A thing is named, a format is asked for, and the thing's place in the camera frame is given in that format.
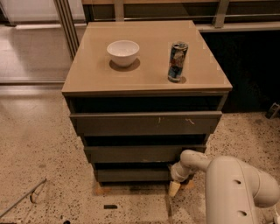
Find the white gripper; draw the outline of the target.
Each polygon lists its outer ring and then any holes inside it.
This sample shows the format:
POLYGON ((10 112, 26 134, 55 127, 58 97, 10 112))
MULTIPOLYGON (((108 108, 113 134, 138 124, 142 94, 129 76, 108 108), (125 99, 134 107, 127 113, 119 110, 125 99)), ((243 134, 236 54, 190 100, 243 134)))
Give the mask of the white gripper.
POLYGON ((189 178, 192 170, 189 167, 183 166, 180 162, 168 164, 167 167, 171 170, 171 178, 174 180, 170 182, 168 194, 170 197, 174 197, 181 186, 180 183, 189 178))

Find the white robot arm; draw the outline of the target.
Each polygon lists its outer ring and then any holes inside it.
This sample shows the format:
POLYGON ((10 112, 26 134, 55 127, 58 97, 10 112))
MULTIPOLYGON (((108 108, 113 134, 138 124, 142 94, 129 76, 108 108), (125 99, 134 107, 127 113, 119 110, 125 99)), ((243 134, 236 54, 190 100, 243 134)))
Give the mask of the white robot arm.
POLYGON ((236 157, 212 160, 201 152, 184 150, 170 168, 169 195, 197 171, 205 176, 206 224, 258 224, 256 209, 273 207, 280 199, 277 181, 236 157))

